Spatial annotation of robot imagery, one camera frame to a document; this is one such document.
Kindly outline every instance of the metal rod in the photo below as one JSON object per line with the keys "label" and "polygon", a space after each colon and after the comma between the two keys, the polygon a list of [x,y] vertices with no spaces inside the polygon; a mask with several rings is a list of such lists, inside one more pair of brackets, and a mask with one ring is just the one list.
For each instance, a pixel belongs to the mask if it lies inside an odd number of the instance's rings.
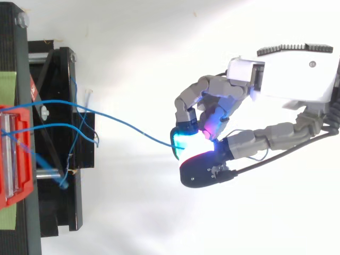
{"label": "metal rod", "polygon": [[28,62],[30,64],[44,64],[48,53],[30,53],[28,54]]}
{"label": "metal rod", "polygon": [[37,169],[37,179],[54,179],[60,178],[58,169]]}

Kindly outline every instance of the green tape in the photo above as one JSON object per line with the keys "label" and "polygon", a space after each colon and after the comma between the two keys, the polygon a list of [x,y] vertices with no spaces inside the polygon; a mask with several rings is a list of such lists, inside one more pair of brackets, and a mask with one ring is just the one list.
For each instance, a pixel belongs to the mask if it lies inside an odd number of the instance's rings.
{"label": "green tape", "polygon": [[16,204],[0,210],[0,230],[15,230]]}
{"label": "green tape", "polygon": [[[14,105],[16,72],[0,72],[0,105]],[[16,204],[0,210],[0,230],[15,230]]]}
{"label": "green tape", "polygon": [[16,72],[0,72],[0,104],[14,105]]}

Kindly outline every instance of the black metal frame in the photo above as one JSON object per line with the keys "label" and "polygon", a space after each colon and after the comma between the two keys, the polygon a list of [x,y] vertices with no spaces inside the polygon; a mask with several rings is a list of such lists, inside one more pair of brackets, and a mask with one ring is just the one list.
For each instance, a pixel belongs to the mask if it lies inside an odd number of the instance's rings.
{"label": "black metal frame", "polygon": [[[26,29],[15,24],[15,18],[22,10],[13,3],[0,3],[0,71],[16,72],[15,104],[31,102],[30,73]],[[34,151],[34,135],[31,134],[31,149]],[[36,176],[35,161],[32,162],[33,176]],[[16,206],[16,228],[14,231],[0,231],[1,255],[41,254],[40,225],[38,211],[37,180],[34,191]]]}
{"label": "black metal frame", "polygon": [[[39,95],[36,101],[58,99],[75,102],[74,52],[67,47],[51,49],[44,64],[30,64],[30,71]],[[46,104],[50,115],[46,121],[40,116],[42,105],[35,107],[33,114],[34,126],[49,123],[68,123],[79,126],[80,118],[75,107],[63,104]],[[87,122],[94,128],[95,115],[87,113]],[[93,131],[88,128],[82,130],[85,135],[94,138]],[[35,131],[36,152],[59,170],[61,177],[66,169],[69,149],[76,136],[76,132],[65,127],[53,127]],[[70,160],[70,169],[81,169],[94,166],[94,144],[79,137]],[[58,235],[58,226],[68,225],[70,231],[77,231],[82,226],[81,203],[81,173],[69,174],[67,181],[69,188],[62,191],[57,183],[51,179],[38,180],[40,231],[41,237]]]}
{"label": "black metal frame", "polygon": [[[31,102],[30,73],[39,91],[36,101],[60,99],[74,102],[74,60],[71,49],[53,49],[53,41],[27,42],[26,29],[15,24],[22,10],[13,3],[0,2],[0,71],[16,72],[15,105]],[[46,52],[43,64],[30,64],[28,53]],[[42,105],[29,107],[31,125],[63,122],[79,126],[77,110],[69,105],[46,104],[50,116],[46,121],[40,116]],[[87,113],[87,123],[94,129],[95,116]],[[82,132],[94,138],[88,128]],[[40,153],[64,176],[66,160],[76,132],[64,127],[41,129],[31,133],[31,149]],[[70,160],[70,169],[94,167],[94,144],[79,137]],[[69,225],[70,231],[82,226],[80,170],[68,175],[69,188],[61,190],[53,180],[36,179],[36,162],[32,162],[34,191],[17,203],[16,228],[0,231],[0,255],[40,255],[40,236],[58,235],[58,226]]]}

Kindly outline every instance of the blue light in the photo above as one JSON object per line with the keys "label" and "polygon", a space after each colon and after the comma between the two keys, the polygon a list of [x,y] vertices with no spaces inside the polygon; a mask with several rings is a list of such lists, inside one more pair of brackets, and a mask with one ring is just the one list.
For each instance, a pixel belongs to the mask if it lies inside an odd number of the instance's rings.
{"label": "blue light", "polygon": [[180,165],[191,157],[214,150],[214,143],[206,139],[201,131],[192,135],[175,134],[174,145],[184,148],[184,150],[175,149]]}

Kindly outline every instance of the black connector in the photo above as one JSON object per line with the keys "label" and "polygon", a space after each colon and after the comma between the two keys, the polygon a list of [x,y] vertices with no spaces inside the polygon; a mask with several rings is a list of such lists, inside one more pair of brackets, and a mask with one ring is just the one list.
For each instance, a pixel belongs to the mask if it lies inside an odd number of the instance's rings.
{"label": "black connector", "polygon": [[239,174],[236,170],[224,170],[216,174],[216,180],[219,183],[227,182],[237,177]]}

